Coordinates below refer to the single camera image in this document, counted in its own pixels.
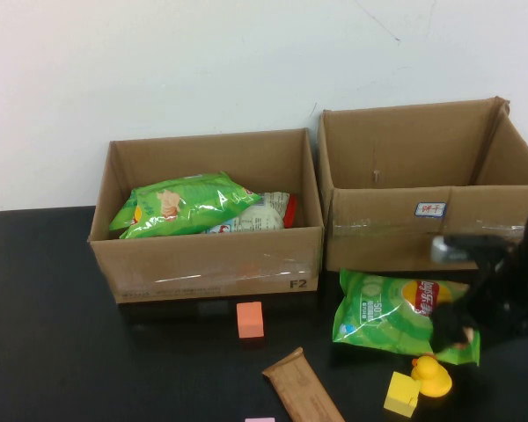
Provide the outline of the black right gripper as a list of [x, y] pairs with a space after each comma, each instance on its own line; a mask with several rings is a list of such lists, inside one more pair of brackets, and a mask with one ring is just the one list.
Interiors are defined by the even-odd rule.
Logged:
[[494, 338], [527, 337], [528, 263], [478, 264], [478, 279], [461, 297], [461, 308], [455, 302], [434, 308], [433, 329], [433, 353], [466, 349], [475, 330]]

